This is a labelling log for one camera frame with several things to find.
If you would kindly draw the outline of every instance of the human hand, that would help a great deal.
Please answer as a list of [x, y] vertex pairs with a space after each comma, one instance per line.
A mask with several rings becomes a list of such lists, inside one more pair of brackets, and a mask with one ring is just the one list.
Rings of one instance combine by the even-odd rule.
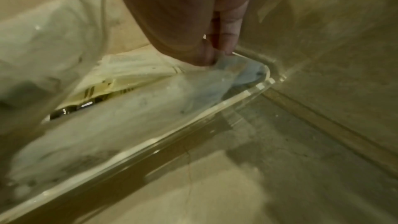
[[193, 65], [209, 66], [222, 52], [233, 52], [249, 0], [124, 2], [157, 50]]

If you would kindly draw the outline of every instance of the skin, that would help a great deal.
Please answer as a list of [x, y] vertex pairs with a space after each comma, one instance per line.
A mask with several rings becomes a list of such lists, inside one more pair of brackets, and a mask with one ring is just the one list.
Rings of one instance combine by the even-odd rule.
[[154, 47], [197, 66], [231, 54], [249, 0], [123, 0]]

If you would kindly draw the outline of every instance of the hand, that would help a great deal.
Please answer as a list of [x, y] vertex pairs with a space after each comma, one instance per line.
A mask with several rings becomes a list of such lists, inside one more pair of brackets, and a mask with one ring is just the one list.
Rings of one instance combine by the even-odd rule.
[[157, 50], [193, 65], [209, 66], [222, 51], [233, 52], [249, 0], [124, 2]]

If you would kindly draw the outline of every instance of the floor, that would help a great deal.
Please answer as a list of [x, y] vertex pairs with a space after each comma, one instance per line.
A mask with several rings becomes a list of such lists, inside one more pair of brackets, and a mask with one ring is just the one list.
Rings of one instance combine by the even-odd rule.
[[263, 96], [15, 223], [397, 223], [398, 180]]

